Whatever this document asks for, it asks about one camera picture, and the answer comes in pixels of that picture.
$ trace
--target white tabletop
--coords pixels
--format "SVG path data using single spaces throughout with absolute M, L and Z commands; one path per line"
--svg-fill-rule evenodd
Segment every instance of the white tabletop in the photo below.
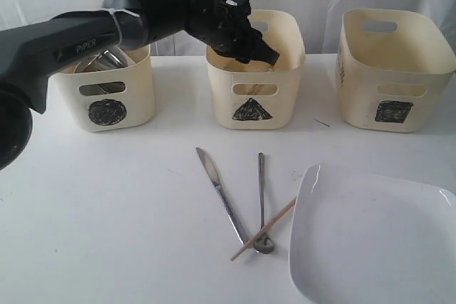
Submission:
M 291 122 L 268 132 L 214 121 L 202 56 L 152 58 L 157 112 L 124 130 L 80 130 L 51 81 L 48 111 L 0 172 L 1 302 L 308 303 L 289 277 L 290 214 L 270 231 L 274 255 L 229 261 L 240 242 L 196 146 L 212 156 L 250 234 L 259 228 L 258 152 L 269 218 L 320 162 L 456 191 L 456 82 L 419 132 L 359 130 L 339 114 L 335 58 L 307 56 Z

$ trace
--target cream plastic bin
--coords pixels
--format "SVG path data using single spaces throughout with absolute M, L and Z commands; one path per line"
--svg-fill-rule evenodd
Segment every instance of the cream plastic bin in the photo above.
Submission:
M 253 10 L 249 20 L 267 23 L 264 40 L 280 57 L 270 69 L 267 63 L 248 65 L 218 56 L 207 48 L 207 69 L 217 122 L 239 130 L 274 130 L 290 121 L 305 50 L 293 16 L 272 10 Z
M 73 65 L 54 76 L 73 119 L 83 130 L 137 126 L 154 115 L 150 47 L 126 53 L 135 65 L 94 73 L 73 73 Z M 101 91 L 108 87 L 115 92 Z
M 353 126 L 418 130 L 455 69 L 451 47 L 423 15 L 356 9 L 343 16 L 336 84 L 343 117 Z

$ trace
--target spoon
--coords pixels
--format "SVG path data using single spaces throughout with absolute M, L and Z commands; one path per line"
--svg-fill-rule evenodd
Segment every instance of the spoon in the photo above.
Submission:
M 264 227 L 264 154 L 258 154 L 258 185 L 259 185 L 259 208 L 261 214 L 261 226 Z M 274 250 L 274 242 L 269 238 L 267 232 L 264 232 L 257 240 L 253 247 L 256 251 L 263 254 L 270 254 Z

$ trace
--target chopstick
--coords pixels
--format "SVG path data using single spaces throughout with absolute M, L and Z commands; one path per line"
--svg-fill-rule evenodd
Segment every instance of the chopstick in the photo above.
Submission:
M 240 256 L 241 254 L 243 254 L 243 252 L 250 248 L 250 246 L 252 246 L 255 242 L 255 240 L 257 240 L 265 231 L 269 230 L 278 220 L 280 220 L 286 213 L 288 210 L 290 210 L 291 208 L 294 207 L 294 205 L 296 204 L 296 197 L 294 199 L 292 199 L 290 201 L 290 203 L 288 203 L 285 208 L 283 208 L 270 222 L 268 222 L 267 224 L 264 225 L 263 228 L 261 228 L 258 233 L 256 233 L 255 235 L 253 235 L 242 247 L 241 249 L 239 249 L 236 254 L 234 254 L 230 260 L 231 261 L 234 261 L 237 259 L 238 256 Z

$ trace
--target white plate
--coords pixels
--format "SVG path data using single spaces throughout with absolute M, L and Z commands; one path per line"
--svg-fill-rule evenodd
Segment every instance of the white plate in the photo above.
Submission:
M 318 304 L 456 303 L 456 197 L 315 165 L 294 210 L 290 272 Z

